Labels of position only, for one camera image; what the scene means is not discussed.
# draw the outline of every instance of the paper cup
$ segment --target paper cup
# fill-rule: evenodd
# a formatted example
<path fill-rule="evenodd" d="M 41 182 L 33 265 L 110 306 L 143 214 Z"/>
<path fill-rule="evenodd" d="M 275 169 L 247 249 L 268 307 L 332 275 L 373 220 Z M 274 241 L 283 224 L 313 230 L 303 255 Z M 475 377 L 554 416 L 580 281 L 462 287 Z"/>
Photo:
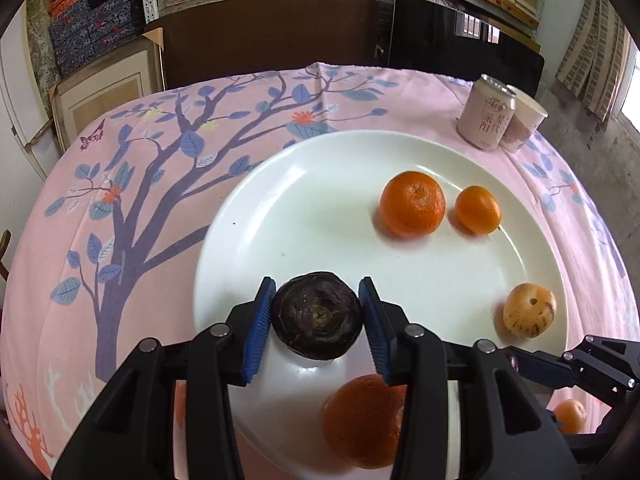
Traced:
<path fill-rule="evenodd" d="M 538 129 L 548 113 L 526 92 L 512 85 L 507 85 L 507 88 L 516 94 L 516 111 L 504 131 L 500 145 L 513 153 Z"/>

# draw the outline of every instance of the white plate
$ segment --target white plate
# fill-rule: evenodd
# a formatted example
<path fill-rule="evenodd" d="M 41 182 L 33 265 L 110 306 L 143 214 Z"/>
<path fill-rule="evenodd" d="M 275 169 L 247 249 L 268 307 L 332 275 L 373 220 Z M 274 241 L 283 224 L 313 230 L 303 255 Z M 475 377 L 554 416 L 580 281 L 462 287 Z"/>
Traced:
<path fill-rule="evenodd" d="M 385 237 L 372 219 L 386 183 L 407 170 L 429 173 L 447 207 L 460 189 L 489 189 L 502 209 L 501 230 L 470 238 L 445 217 L 421 240 Z M 226 199 L 204 240 L 194 286 L 198 331 L 254 298 L 263 276 L 278 286 L 300 274 L 330 270 L 353 290 L 371 276 L 384 301 L 441 339 L 472 344 L 505 340 L 494 311 L 518 283 L 550 288 L 558 300 L 553 325 L 523 348 L 559 354 L 566 341 L 564 288 L 551 248 L 519 200 L 477 164 L 445 146 L 392 132 L 341 132 L 296 144 L 254 170 Z M 364 330 L 332 362 L 302 358 L 273 333 L 259 373 L 230 392 L 242 434 L 272 462 L 303 480 L 382 480 L 390 468 L 342 464 L 321 433 L 321 410 L 342 384 L 374 373 Z M 460 424 L 450 384 L 449 478 L 457 478 Z"/>

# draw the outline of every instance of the pink can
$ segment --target pink can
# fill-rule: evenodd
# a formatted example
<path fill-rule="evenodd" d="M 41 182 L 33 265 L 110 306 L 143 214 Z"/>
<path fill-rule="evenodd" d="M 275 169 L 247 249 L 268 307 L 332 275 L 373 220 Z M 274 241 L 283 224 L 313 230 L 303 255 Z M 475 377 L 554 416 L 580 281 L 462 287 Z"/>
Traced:
<path fill-rule="evenodd" d="M 497 79 L 482 74 L 469 93 L 458 132 L 482 150 L 495 150 L 516 109 L 516 95 Z"/>

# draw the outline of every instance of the checkered curtain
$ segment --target checkered curtain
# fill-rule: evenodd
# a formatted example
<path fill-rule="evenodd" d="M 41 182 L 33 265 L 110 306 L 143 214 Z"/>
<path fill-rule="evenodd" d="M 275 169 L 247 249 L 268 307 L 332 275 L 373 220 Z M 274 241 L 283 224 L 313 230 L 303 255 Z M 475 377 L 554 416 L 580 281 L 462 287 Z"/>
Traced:
<path fill-rule="evenodd" d="M 584 0 L 574 36 L 556 74 L 606 124 L 622 78 L 627 36 L 609 0 Z"/>

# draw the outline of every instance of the table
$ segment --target table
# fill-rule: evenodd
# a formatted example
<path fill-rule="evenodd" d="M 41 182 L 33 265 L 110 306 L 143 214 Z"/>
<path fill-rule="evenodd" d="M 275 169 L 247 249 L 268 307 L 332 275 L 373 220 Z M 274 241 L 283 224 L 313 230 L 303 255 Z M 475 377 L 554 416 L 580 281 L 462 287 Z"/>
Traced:
<path fill-rule="evenodd" d="M 223 199 L 269 156 L 337 130 L 436 140 L 505 183 L 538 220 L 566 288 L 568 346 L 593 333 L 640 340 L 625 266 L 572 170 L 536 133 L 518 153 L 482 152 L 455 130 L 471 83 L 314 64 L 235 76 L 122 105 L 90 124 L 54 168 L 18 244 L 4 303 L 2 378 L 14 434 L 50 474 L 104 381 L 144 337 L 192 338 L 199 243 Z M 177 388 L 178 478 L 184 395 Z M 559 391 L 588 409 L 606 406 Z M 283 479 L 241 442 L 247 478 Z"/>

